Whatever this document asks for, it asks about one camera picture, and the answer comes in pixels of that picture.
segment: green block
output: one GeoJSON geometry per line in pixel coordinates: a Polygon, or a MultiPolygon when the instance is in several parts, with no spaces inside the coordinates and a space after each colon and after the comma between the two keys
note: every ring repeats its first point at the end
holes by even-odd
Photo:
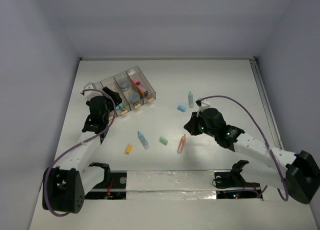
{"type": "Polygon", "coordinates": [[[160,141],[159,142],[162,143],[165,146],[167,146],[167,144],[168,144],[168,140],[165,139],[164,137],[160,137],[160,141]]]}

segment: clear plastic bottle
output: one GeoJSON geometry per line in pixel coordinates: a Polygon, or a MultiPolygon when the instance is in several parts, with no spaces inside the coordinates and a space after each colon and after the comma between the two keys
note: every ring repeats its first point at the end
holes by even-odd
{"type": "Polygon", "coordinates": [[[194,107],[194,96],[192,95],[192,92],[190,91],[188,94],[188,102],[189,102],[189,108],[194,107]]]}
{"type": "Polygon", "coordinates": [[[182,154],[182,151],[184,150],[184,146],[185,146],[185,142],[186,142],[187,138],[186,135],[183,135],[181,137],[179,146],[178,146],[178,150],[176,151],[177,154],[182,154]]]}
{"type": "Polygon", "coordinates": [[[149,145],[149,143],[147,142],[145,136],[144,136],[141,132],[139,132],[139,131],[138,131],[138,138],[139,138],[140,142],[142,143],[142,145],[143,145],[143,147],[144,147],[145,150],[147,150],[148,148],[150,148],[150,145],[149,145]]]}

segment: screw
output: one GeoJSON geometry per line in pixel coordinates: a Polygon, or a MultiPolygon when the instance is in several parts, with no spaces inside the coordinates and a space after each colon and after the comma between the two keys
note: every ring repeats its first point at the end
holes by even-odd
{"type": "Polygon", "coordinates": [[[121,184],[126,184],[126,182],[127,182],[127,179],[124,176],[120,178],[121,184]]]}
{"type": "Polygon", "coordinates": [[[221,176],[216,176],[215,177],[215,182],[217,183],[217,184],[220,184],[220,183],[222,183],[222,179],[221,179],[222,177],[221,176]]]}

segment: blue object in organizer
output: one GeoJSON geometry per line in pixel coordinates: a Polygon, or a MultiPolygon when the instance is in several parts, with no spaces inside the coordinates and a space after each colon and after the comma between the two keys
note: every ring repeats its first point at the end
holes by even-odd
{"type": "Polygon", "coordinates": [[[137,92],[134,92],[132,94],[129,95],[129,99],[132,103],[138,101],[140,99],[140,94],[137,92]]]}
{"type": "Polygon", "coordinates": [[[186,107],[182,105],[179,105],[177,109],[183,113],[186,111],[186,107]]]}

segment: transparent plastic organizer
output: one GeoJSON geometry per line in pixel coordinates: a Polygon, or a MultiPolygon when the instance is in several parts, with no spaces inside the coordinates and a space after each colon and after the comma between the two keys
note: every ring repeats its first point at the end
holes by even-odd
{"type": "MultiPolygon", "coordinates": [[[[121,116],[130,110],[137,109],[143,104],[147,104],[156,99],[157,95],[145,75],[138,66],[123,71],[115,76],[108,77],[102,81],[94,83],[98,90],[104,87],[120,94],[122,105],[116,109],[116,116],[121,116]]],[[[111,120],[114,111],[110,112],[111,120]]]]}

